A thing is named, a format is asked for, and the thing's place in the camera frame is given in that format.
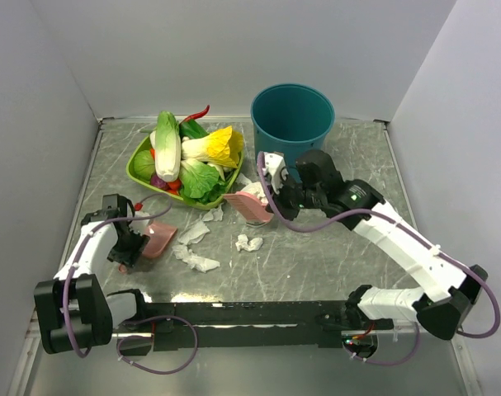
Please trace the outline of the pink dustpan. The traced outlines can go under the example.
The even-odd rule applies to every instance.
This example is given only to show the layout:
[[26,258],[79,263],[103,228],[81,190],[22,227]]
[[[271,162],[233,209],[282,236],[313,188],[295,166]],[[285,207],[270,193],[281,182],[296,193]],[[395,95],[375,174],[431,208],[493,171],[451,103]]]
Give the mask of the pink dustpan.
[[130,227],[132,235],[143,243],[135,244],[138,249],[129,262],[120,263],[118,271],[122,274],[131,273],[137,266],[162,256],[177,234],[177,227],[155,220],[135,221]]

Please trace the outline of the pink hand brush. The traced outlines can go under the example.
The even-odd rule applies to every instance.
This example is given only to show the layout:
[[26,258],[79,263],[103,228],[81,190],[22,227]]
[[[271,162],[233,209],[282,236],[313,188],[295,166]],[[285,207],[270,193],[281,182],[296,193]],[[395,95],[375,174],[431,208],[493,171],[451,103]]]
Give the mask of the pink hand brush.
[[224,194],[224,199],[244,217],[247,224],[267,224],[273,218],[273,214],[266,210],[266,206],[256,196],[247,192]]

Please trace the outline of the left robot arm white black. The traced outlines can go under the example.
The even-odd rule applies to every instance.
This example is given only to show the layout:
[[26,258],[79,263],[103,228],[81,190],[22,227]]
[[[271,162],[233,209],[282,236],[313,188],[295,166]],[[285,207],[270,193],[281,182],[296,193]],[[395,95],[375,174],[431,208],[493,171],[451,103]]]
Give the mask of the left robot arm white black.
[[102,198],[101,209],[85,214],[80,238],[53,279],[34,289],[41,342],[49,354],[75,351],[85,357],[106,345],[113,330],[132,332],[147,326],[149,311],[139,290],[104,295],[98,278],[109,264],[122,270],[135,266],[149,236],[131,227],[133,203],[119,194]]

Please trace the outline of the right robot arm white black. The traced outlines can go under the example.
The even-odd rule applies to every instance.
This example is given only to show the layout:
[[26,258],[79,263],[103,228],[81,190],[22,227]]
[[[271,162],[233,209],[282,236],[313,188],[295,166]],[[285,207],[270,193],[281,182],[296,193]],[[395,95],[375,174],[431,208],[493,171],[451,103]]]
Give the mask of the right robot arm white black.
[[343,224],[394,260],[410,275],[413,289],[361,285],[345,303],[344,314],[355,328],[382,319],[419,324],[434,337],[450,340],[461,332],[471,308],[486,290],[487,272],[449,257],[413,229],[369,183],[345,180],[329,154],[303,153],[293,177],[277,153],[258,154],[258,172],[273,214],[291,230],[301,210],[320,210],[329,222]]

